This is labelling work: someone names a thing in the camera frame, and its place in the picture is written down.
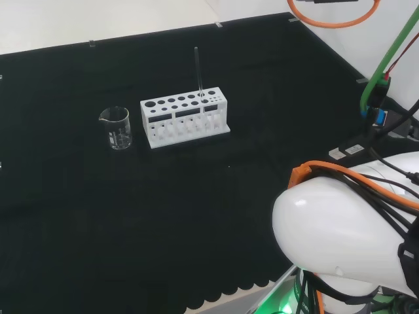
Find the green cable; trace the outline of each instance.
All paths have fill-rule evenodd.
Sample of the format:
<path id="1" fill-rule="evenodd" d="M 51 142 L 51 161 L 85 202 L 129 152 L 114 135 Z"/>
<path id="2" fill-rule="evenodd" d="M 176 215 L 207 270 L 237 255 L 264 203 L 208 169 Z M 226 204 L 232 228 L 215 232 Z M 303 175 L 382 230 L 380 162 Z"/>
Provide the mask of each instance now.
<path id="1" fill-rule="evenodd" d="M 392 58 L 394 57 L 396 52 L 399 50 L 403 42 L 406 40 L 407 36 L 412 31 L 417 21 L 419 21 L 419 5 L 416 8 L 416 10 L 413 12 L 409 20 L 407 21 L 404 28 L 401 30 L 399 36 L 397 36 L 397 38 L 395 39 L 390 49 L 387 51 L 381 63 L 378 65 L 377 70 L 375 70 L 374 75 L 373 77 L 371 77 L 371 80 L 369 81 L 367 87 L 365 87 L 364 92 L 362 93 L 362 96 L 361 96 L 361 112 L 362 113 L 367 112 L 367 102 L 368 102 L 371 92 L 373 91 L 373 88 L 375 87 L 377 82 L 381 79 L 382 74 L 385 72 Z"/>

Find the orange cable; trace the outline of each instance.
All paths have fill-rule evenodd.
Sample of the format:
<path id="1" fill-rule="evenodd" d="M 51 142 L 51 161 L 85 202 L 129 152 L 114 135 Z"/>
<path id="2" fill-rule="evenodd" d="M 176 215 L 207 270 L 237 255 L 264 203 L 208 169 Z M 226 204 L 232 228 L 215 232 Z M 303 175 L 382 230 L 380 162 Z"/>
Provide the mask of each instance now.
<path id="1" fill-rule="evenodd" d="M 297 7 L 294 4 L 294 0 L 287 0 L 288 1 L 288 5 L 291 8 L 291 11 L 293 11 L 293 13 L 295 14 L 295 16 L 297 18 L 299 18 L 300 20 L 302 20 L 303 22 L 312 25 L 312 26 L 317 26 L 317 27 L 322 27 L 322 28 L 345 28 L 345 27 L 351 27 L 351 26 L 355 26 L 358 25 L 362 22 L 364 22 L 365 20 L 367 20 L 371 15 L 374 14 L 374 12 L 377 10 L 378 5 L 380 4 L 380 0 L 374 0 L 374 5 L 371 8 L 370 11 L 368 11 L 368 13 L 366 13 L 366 15 L 357 18 L 356 20 L 350 21 L 350 22 L 344 22 L 344 23 L 325 23 L 325 22 L 317 22 L 315 20 L 312 20 L 304 15 L 302 15 L 302 13 L 300 11 L 298 11 Z"/>
<path id="2" fill-rule="evenodd" d="M 323 307 L 323 296 L 321 296 L 321 292 L 320 291 L 316 291 L 316 293 L 317 293 L 317 299 L 319 300 L 320 314 L 325 314 L 325 309 Z"/>
<path id="3" fill-rule="evenodd" d="M 414 201 L 410 201 L 406 198 L 398 196 L 397 194 L 394 194 L 393 192 L 390 192 L 389 190 L 383 188 L 379 184 L 376 184 L 375 182 L 373 182 L 372 180 L 364 177 L 363 175 L 359 174 L 358 172 L 352 171 L 352 170 L 350 170 L 348 168 L 345 168 L 345 167 L 342 167 L 340 165 L 332 164 L 330 162 L 321 162 L 321 161 L 318 161 L 318 160 L 312 160 L 312 161 L 304 163 L 303 165 L 301 165 L 298 168 L 293 169 L 293 174 L 291 175 L 291 180 L 290 180 L 290 187 L 292 187 L 293 185 L 299 184 L 302 181 L 301 180 L 302 177 L 311 172 L 311 169 L 310 169 L 311 166 L 329 168 L 329 169 L 333 169 L 333 170 L 337 170 L 339 172 L 345 173 L 349 176 L 357 178 L 361 182 L 364 182 L 366 185 L 368 185 L 371 188 L 379 191 L 381 194 L 391 198 L 392 200 L 397 201 L 397 202 L 399 202 L 403 205 L 409 206 L 409 207 L 419 211 L 419 203 L 416 203 Z M 297 180 L 295 180 L 295 178 L 293 177 L 293 175 L 295 173 L 297 173 Z"/>

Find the red wire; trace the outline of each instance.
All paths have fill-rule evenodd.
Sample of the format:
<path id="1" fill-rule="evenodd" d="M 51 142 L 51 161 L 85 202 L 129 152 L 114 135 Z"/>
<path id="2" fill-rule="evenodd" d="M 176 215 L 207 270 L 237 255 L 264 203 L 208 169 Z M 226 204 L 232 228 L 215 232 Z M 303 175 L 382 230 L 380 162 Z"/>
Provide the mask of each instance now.
<path id="1" fill-rule="evenodd" d="M 387 72 L 386 72 L 386 76 L 384 77 L 386 80 L 388 80 L 389 76 L 390 76 L 390 72 L 392 69 L 394 69 L 395 65 L 397 64 L 397 62 L 399 62 L 399 60 L 401 59 L 401 57 L 403 57 L 403 55 L 406 53 L 406 51 L 409 50 L 409 48 L 413 45 L 413 43 L 417 40 L 417 38 L 419 38 L 419 33 L 412 39 L 412 41 L 407 45 L 407 47 L 404 49 L 404 51 L 401 53 L 401 55 L 398 57 L 397 60 L 395 60 L 393 62 L 393 64 L 388 68 Z"/>

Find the white test tube rack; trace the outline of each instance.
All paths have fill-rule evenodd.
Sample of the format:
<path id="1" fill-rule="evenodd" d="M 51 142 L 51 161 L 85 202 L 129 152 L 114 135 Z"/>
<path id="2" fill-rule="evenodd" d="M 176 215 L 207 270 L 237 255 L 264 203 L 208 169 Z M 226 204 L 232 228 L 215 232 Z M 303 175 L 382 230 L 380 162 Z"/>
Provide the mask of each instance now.
<path id="1" fill-rule="evenodd" d="M 228 133 L 227 99 L 221 90 L 159 97 L 141 101 L 143 127 L 151 148 Z"/>

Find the green light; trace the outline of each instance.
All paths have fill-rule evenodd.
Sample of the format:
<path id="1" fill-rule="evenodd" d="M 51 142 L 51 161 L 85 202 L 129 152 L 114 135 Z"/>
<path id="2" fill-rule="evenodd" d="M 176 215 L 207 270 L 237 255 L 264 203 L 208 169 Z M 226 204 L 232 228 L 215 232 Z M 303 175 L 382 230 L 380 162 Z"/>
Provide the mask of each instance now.
<path id="1" fill-rule="evenodd" d="M 280 309 L 280 311 L 283 311 L 287 314 L 293 314 L 293 310 L 291 309 L 291 306 L 289 304 L 286 304 L 283 309 Z"/>

